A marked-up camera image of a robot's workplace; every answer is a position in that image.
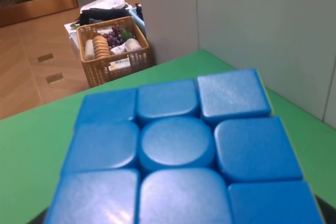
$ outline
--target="blue container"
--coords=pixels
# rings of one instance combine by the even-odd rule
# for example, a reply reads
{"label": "blue container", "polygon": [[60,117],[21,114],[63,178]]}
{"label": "blue container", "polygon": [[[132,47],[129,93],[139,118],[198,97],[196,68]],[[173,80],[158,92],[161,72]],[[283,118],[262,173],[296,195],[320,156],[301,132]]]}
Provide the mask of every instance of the blue container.
{"label": "blue container", "polygon": [[75,129],[81,124],[135,121],[137,89],[89,94],[80,107]]}
{"label": "blue container", "polygon": [[214,127],[226,119],[267,116],[271,105],[255,69],[197,78],[203,120]]}
{"label": "blue container", "polygon": [[302,179],[278,116],[233,119],[215,129],[218,166],[227,182]]}
{"label": "blue container", "polygon": [[232,184],[236,224],[324,224],[307,182]]}
{"label": "blue container", "polygon": [[195,81],[171,81],[141,86],[138,89],[136,107],[141,125],[174,115],[199,117],[200,103]]}
{"label": "blue container", "polygon": [[141,224],[232,224],[224,180],[213,170],[161,170],[141,185]]}
{"label": "blue container", "polygon": [[142,34],[146,37],[145,22],[137,16],[136,11],[137,11],[137,8],[135,7],[135,8],[130,9],[129,13],[131,14],[132,18],[134,19],[136,25],[142,31]]}
{"label": "blue container", "polygon": [[145,173],[214,164],[211,130],[197,118],[176,116],[155,121],[143,129],[140,141],[140,163]]}
{"label": "blue container", "polygon": [[130,121],[83,124],[75,132],[62,175],[138,166],[139,128]]}
{"label": "blue container", "polygon": [[118,169],[62,177],[44,224],[136,224],[139,173]]}

